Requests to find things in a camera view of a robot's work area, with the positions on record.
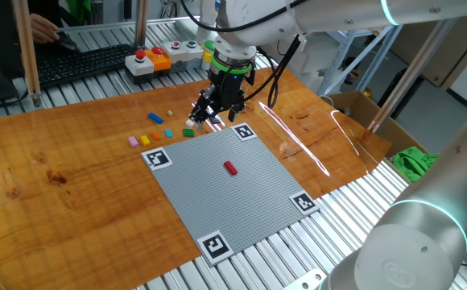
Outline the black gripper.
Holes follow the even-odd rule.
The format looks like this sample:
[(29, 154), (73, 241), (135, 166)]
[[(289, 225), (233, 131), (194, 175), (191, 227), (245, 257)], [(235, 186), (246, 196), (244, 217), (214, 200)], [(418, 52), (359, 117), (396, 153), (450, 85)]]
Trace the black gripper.
[(198, 131), (210, 118), (214, 118), (218, 111), (229, 109), (228, 119), (234, 122), (237, 116), (245, 109), (243, 98), (245, 92), (242, 90), (242, 82), (247, 81), (250, 85), (254, 83), (255, 70), (250, 67), (248, 73), (229, 74), (219, 68), (211, 67), (208, 77), (214, 88), (200, 91), (199, 98), (189, 115), (189, 119), (196, 124)]

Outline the bare person hand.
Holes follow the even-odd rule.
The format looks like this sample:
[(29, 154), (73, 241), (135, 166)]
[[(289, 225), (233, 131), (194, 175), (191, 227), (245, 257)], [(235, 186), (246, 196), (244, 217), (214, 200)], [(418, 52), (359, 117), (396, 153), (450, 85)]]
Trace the bare person hand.
[(38, 44), (54, 43), (60, 39), (57, 25), (39, 14), (31, 14), (31, 33), (33, 41)]

